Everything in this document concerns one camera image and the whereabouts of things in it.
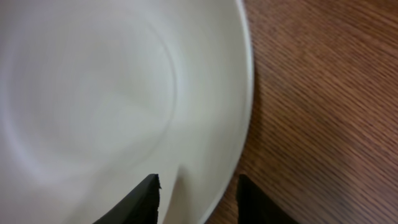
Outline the cream plastic bowl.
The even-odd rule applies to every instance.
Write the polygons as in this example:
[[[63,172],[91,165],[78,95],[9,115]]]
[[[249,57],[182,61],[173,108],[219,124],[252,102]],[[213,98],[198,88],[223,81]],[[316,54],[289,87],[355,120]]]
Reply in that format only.
[[[1,222],[94,223],[149,174],[204,223],[254,90],[242,1],[2,1]]]

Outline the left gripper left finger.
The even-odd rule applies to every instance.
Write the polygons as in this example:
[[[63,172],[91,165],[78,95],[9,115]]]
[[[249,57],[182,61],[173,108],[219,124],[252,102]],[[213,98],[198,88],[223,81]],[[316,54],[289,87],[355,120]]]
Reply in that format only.
[[[160,204],[158,174],[149,174],[94,224],[157,224]]]

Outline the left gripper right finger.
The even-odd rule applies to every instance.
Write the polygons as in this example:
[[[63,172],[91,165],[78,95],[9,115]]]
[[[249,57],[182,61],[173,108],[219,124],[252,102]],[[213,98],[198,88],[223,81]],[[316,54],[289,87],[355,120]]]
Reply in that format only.
[[[237,184],[239,224],[299,224],[273,202],[247,175]]]

